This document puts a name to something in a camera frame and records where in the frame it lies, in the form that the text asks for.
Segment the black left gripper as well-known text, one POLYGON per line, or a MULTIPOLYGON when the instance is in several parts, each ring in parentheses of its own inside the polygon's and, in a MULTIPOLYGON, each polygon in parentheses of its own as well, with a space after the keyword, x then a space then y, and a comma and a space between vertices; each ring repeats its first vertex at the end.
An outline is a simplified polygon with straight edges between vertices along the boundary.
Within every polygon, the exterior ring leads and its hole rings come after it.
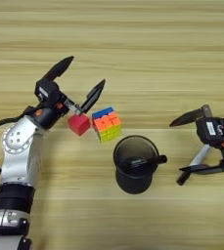
MULTIPOLYGON (((70 56, 62 59, 53 65, 50 70, 42 77, 44 80, 54 81, 57 77, 60 77, 70 66, 74 56, 70 56)), ((57 101, 52 107, 48 105, 39 104, 37 110, 30 113, 28 116, 30 119, 41 128, 45 130, 51 129, 59 119, 65 116, 69 111, 73 111, 77 115, 87 113, 90 108, 100 98, 100 95, 104 89, 106 80, 103 79, 98 83, 86 96, 86 101, 80 107, 69 98, 64 98, 57 101)))

